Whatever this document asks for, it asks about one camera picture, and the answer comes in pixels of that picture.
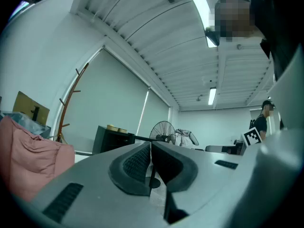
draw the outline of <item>roller blind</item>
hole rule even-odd
[[[161,121],[167,121],[168,115],[169,107],[150,90],[138,136],[149,138],[153,127]]]
[[[136,133],[148,87],[120,61],[102,50],[79,80],[67,108],[63,134],[79,151],[92,151],[98,126]]]

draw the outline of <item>black cabinet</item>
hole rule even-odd
[[[135,143],[132,133],[120,133],[98,126],[92,154],[99,154]]]

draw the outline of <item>person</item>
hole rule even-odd
[[[301,31],[295,28],[301,0],[218,0],[215,4],[215,27],[210,39],[219,37],[260,37],[260,46],[274,61],[275,79],[278,80],[289,65],[299,43]]]
[[[262,104],[262,112],[260,116],[257,117],[254,126],[256,127],[257,132],[260,134],[261,139],[266,138],[267,132],[267,121],[266,118],[273,115],[274,104],[271,101],[264,101]]]

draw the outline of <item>ceiling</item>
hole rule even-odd
[[[207,1],[213,8],[217,0]],[[85,0],[81,9],[128,42],[180,110],[261,105],[267,99],[273,63],[260,48],[260,39],[221,40],[219,47],[209,48],[192,0]],[[211,87],[217,95],[208,105]]]

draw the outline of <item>pink cloth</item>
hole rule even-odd
[[[11,193],[30,201],[75,162],[72,145],[34,135],[5,116],[0,122],[0,174]]]

